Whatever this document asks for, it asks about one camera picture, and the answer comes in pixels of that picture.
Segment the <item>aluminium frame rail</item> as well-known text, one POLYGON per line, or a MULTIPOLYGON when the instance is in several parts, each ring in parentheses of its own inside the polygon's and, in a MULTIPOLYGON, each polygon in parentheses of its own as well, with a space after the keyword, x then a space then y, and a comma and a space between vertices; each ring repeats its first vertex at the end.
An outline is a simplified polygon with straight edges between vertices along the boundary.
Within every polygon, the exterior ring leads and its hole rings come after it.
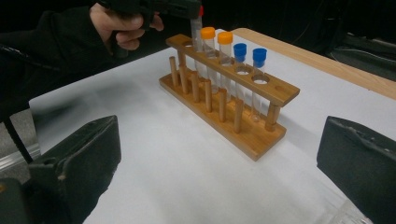
MULTIPOLYGON (((32 159, 41 155, 38 145, 32 145, 27 148, 27 151, 32 159)), ((15 165, 24 163, 25 159, 20 152, 13 152, 3 158, 0 158, 0 171, 12 168, 15 165)))

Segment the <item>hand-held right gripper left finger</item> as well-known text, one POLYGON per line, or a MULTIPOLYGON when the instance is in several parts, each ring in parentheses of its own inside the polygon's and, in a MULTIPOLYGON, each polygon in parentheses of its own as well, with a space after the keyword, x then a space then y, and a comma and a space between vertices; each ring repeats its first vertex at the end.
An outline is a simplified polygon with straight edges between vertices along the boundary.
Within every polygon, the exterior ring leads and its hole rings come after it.
POLYGON ((118 118, 93 120, 29 164, 44 224, 82 224, 121 160, 118 118))

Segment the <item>blue cap test tube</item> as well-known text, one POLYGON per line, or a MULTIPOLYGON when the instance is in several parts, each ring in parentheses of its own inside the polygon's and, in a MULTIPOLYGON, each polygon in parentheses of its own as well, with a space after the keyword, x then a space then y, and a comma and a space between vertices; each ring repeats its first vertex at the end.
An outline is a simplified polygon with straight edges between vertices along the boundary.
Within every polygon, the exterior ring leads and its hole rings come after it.
MULTIPOLYGON (((235 73, 238 76, 246 75, 247 69, 245 64, 245 59, 247 55, 247 45, 244 43, 238 43, 233 46, 234 53, 234 65, 235 65, 235 73)), ((243 87, 239 83, 235 83, 235 96, 237 99, 242 102, 245 101, 245 95, 243 87)))
MULTIPOLYGON (((253 50, 253 75, 252 81, 255 84, 263 85, 267 83, 265 77, 265 61, 267 49, 257 48, 253 50)), ((259 122, 261 119, 261 100, 256 92, 251 94, 251 119, 254 122, 259 122)))

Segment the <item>red cap test tube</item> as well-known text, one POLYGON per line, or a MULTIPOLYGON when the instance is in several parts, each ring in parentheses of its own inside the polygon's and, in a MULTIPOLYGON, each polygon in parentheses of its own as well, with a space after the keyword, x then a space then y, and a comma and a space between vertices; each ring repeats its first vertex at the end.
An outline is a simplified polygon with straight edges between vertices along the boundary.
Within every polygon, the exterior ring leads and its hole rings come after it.
MULTIPOLYGON (((204 15, 204 8, 200 7, 198 18, 191 20, 191 39, 192 39, 193 48, 196 52, 203 51, 203 44, 201 38, 201 29, 203 28, 203 24, 202 24, 203 15, 204 15)), ((203 77, 205 74, 203 65, 198 61, 195 61, 194 64, 196 71, 198 72, 198 75, 200 77, 203 77)))

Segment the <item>wooden test tube rack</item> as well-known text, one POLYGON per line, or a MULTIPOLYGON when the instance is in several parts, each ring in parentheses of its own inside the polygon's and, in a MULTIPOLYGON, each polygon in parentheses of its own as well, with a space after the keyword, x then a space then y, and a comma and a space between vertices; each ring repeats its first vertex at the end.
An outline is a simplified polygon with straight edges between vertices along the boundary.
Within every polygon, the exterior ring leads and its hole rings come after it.
POLYGON ((280 109, 299 88, 249 64, 223 66, 218 57, 196 52, 185 35, 172 36, 166 44, 177 56, 169 58, 171 73, 159 79, 161 86, 251 159, 258 160, 284 137, 287 129, 277 122, 280 109), (230 79, 232 92, 221 88, 213 94, 210 81, 191 70, 188 59, 230 79))

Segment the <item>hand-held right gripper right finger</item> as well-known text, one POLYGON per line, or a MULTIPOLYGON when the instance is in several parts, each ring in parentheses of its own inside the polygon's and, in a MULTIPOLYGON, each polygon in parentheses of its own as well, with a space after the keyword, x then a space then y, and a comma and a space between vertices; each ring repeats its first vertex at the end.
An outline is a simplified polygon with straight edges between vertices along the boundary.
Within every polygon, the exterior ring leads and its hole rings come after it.
POLYGON ((317 167, 374 224, 396 224, 396 141, 357 122, 328 117, 317 167))

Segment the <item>white table mat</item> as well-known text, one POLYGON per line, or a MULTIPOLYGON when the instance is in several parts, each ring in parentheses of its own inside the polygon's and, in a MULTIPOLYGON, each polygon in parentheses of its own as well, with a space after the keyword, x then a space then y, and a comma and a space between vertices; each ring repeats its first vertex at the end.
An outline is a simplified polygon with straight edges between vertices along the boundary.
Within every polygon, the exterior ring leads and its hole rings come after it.
POLYGON ((350 210, 317 167, 325 119, 350 119, 396 140, 396 82, 247 28, 267 71, 299 89, 280 112, 285 137, 254 161, 161 85, 171 49, 35 98, 48 150, 83 124, 119 120, 122 160, 85 224, 330 224, 350 210))

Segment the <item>orange cap test tube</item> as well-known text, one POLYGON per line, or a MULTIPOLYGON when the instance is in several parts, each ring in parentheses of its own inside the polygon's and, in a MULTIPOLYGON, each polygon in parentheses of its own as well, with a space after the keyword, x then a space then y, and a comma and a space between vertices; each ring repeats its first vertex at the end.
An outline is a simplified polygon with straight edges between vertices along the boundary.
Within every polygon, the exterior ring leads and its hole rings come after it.
MULTIPOLYGON (((201 29, 201 38, 203 41, 203 50, 208 59, 216 58, 215 41, 216 31, 213 27, 205 27, 201 29)), ((206 68, 207 76, 211 81, 212 93, 218 92, 219 86, 217 84, 217 72, 211 67, 206 68)))
MULTIPOLYGON (((221 66, 229 67, 232 65, 232 43, 233 34, 231 32, 218 33, 219 43, 219 63, 221 66)), ((220 76, 220 86, 226 90, 226 102, 231 101, 231 80, 224 75, 220 76)))

